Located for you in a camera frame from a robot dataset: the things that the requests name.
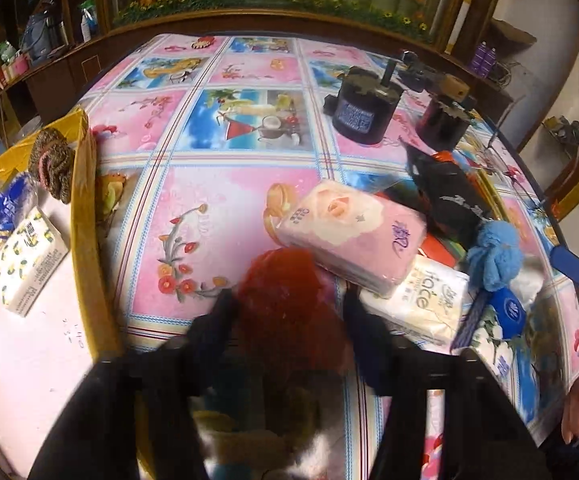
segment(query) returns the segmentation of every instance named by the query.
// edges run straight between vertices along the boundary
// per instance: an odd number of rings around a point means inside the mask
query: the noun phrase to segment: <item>purple bottle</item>
[[[493,48],[485,54],[481,67],[478,69],[478,75],[480,77],[487,77],[492,71],[494,64],[496,63],[496,49]]]
[[[483,41],[480,45],[478,45],[478,47],[476,47],[476,52],[474,52],[472,62],[469,64],[470,69],[478,73],[483,63],[483,59],[485,58],[485,54],[487,54],[487,45]]]

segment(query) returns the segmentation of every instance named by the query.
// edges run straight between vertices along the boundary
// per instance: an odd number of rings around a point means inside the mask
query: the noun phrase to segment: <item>tablecloth pattern tile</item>
[[[206,49],[195,49],[195,40],[156,36],[80,101],[90,126],[102,132],[99,172],[121,172],[131,182],[129,198],[101,244],[119,323],[128,342],[145,351],[183,333],[195,316],[207,312],[222,286],[242,278],[253,257],[277,247],[264,225],[273,186],[300,195],[320,178],[333,178],[369,191],[393,183],[411,188],[403,141],[432,152],[414,130],[429,101],[425,93],[403,94],[385,139],[375,147],[339,135],[322,113],[325,96],[339,88],[341,72],[353,65],[380,71],[383,56],[297,38],[215,38]],[[292,135],[287,128],[280,134],[281,120],[292,124]],[[492,133],[484,122],[468,133],[456,153],[479,166],[478,144]],[[494,146],[531,189],[502,143]],[[521,233],[522,249],[551,269],[547,252],[555,237],[547,217],[528,210],[505,176],[493,174],[491,180]],[[165,294],[172,284],[162,282],[162,261],[172,254],[185,280],[175,284],[175,293]],[[551,279],[529,314],[503,381],[537,442],[553,428],[563,392],[579,375],[575,290],[559,273],[546,272]],[[339,300],[343,286],[335,282]],[[256,377],[247,364],[236,358],[233,368],[228,376],[238,377],[236,383],[247,383],[250,394],[258,388],[252,386],[256,381],[244,379]],[[329,420],[327,476],[367,478],[389,399],[375,397],[357,373],[310,381],[306,387],[320,403],[323,420]],[[228,383],[224,386],[234,387]],[[442,394],[434,397],[422,478],[437,474],[442,442]],[[230,403],[223,403],[223,413],[242,427],[264,426],[247,402],[227,408]]]

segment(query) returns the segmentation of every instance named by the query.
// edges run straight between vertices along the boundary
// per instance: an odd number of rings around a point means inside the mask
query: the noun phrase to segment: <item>white bottle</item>
[[[89,30],[89,24],[84,14],[82,15],[82,20],[80,20],[80,31],[82,32],[83,43],[87,43],[92,39],[92,33]]]

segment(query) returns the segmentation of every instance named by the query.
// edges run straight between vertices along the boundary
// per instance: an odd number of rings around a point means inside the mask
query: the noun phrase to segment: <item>tissue pack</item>
[[[426,224],[403,205],[322,180],[276,233],[285,245],[309,249],[334,274],[389,296],[409,273]]]
[[[434,344],[446,345],[456,335],[469,276],[417,255],[412,271],[385,299],[361,291],[367,309]]]
[[[0,251],[0,300],[26,316],[68,249],[40,209],[33,207]]]

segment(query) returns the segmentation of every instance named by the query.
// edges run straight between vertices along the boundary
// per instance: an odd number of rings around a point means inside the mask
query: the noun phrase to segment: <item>bottle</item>
[[[469,64],[471,70],[478,73],[478,70],[481,67],[481,63],[483,62],[486,53],[487,53],[487,44],[483,41],[480,45],[478,45],[478,47],[476,47],[476,52],[474,52],[472,62]]]
[[[496,63],[496,49],[493,48],[485,54],[483,57],[483,62],[481,63],[480,68],[478,69],[478,75],[480,77],[487,77],[489,73],[492,71],[494,64]]]
[[[89,24],[84,14],[82,15],[82,20],[80,20],[80,31],[82,32],[83,43],[87,43],[92,39],[92,33],[90,33]]]

